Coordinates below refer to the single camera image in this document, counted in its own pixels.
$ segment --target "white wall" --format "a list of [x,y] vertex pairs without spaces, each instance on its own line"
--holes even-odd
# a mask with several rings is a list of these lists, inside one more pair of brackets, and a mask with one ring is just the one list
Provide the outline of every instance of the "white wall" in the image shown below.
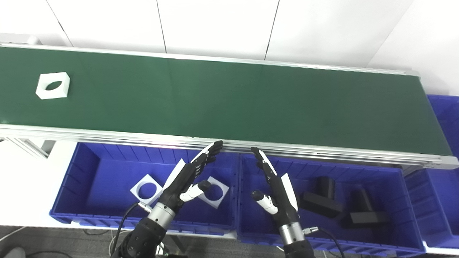
[[70,46],[46,0],[0,0],[0,32],[32,34],[44,45]]
[[0,0],[0,32],[46,45],[413,69],[427,93],[459,95],[457,10],[457,0]]
[[415,0],[368,67],[411,69],[427,93],[459,95],[459,1]]

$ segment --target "green conveyor belt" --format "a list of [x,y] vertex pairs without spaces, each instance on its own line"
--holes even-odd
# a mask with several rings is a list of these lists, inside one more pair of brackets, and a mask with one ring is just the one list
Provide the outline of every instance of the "green conveyor belt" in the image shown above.
[[451,155],[416,76],[246,63],[0,47],[0,123]]

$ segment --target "metal bracket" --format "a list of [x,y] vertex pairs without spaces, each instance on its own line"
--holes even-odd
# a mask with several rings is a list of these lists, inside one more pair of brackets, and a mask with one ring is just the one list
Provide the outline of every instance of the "metal bracket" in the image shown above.
[[[25,152],[27,152],[28,154],[30,154],[33,157],[47,159],[48,156],[49,156],[49,152],[46,152],[42,148],[36,146],[29,139],[12,138],[12,137],[5,137],[4,139],[16,144],[16,146],[18,146],[19,148],[23,149]],[[46,147],[48,147],[48,145],[50,145],[49,141],[45,141],[43,146],[45,146],[45,145],[46,145]]]

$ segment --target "circular hole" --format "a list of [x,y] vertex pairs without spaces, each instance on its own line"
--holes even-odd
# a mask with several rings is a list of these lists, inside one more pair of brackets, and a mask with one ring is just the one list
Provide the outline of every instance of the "circular hole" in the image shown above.
[[45,90],[54,90],[61,85],[62,81],[55,81],[46,86]]
[[218,185],[211,185],[209,190],[204,193],[207,199],[216,201],[223,196],[223,190]]
[[156,192],[156,185],[153,183],[147,183],[141,186],[139,189],[139,197],[142,199],[151,198]]

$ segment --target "cable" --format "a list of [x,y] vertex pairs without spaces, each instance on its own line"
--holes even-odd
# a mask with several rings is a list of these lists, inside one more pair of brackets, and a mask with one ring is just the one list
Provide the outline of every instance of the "cable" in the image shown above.
[[336,237],[335,237],[332,233],[330,233],[328,230],[325,230],[325,229],[319,228],[319,227],[317,227],[317,228],[318,228],[318,230],[321,231],[322,233],[325,233],[326,235],[328,235],[328,236],[335,242],[336,247],[338,247],[338,250],[340,251],[341,258],[346,258],[346,257],[344,256],[343,249],[341,248],[340,243],[338,243],[338,240],[336,239]]
[[11,233],[9,233],[9,234],[6,234],[6,236],[0,238],[0,242],[2,242],[3,240],[5,240],[5,239],[8,238],[9,236],[13,235],[14,233],[19,232],[19,231],[21,231],[21,230],[23,230],[23,229],[25,229],[25,228],[26,228],[26,226],[21,227],[21,228],[18,228],[17,230],[14,230],[13,232],[11,232]]
[[[121,231],[120,234],[124,232],[130,232],[130,230]],[[110,244],[108,245],[108,256],[112,256],[111,249],[112,249],[113,240],[115,240],[115,236],[113,235],[113,230],[110,231],[110,234],[112,235],[112,240],[110,241]]]
[[114,253],[114,252],[115,252],[116,244],[118,243],[119,233],[121,232],[121,229],[122,229],[122,227],[123,227],[124,221],[125,221],[126,218],[128,217],[129,213],[131,213],[131,211],[132,211],[135,207],[137,207],[138,204],[139,204],[138,202],[134,202],[134,203],[131,205],[131,207],[129,207],[129,209],[126,211],[126,213],[124,214],[123,219],[121,220],[121,223],[119,224],[118,231],[116,232],[115,240],[113,241],[114,244],[113,244],[113,246],[112,246],[111,253]]
[[104,230],[104,232],[100,232],[100,233],[89,233],[87,229],[83,229],[83,232],[88,236],[100,236],[100,235],[107,233],[108,231],[110,230]]
[[29,258],[29,257],[31,257],[31,256],[34,256],[34,255],[40,254],[40,253],[58,253],[58,254],[62,254],[62,255],[67,256],[67,258],[73,258],[72,256],[68,255],[67,253],[60,252],[60,251],[39,251],[39,252],[33,252],[33,253],[31,253],[31,254],[26,255],[26,257]]

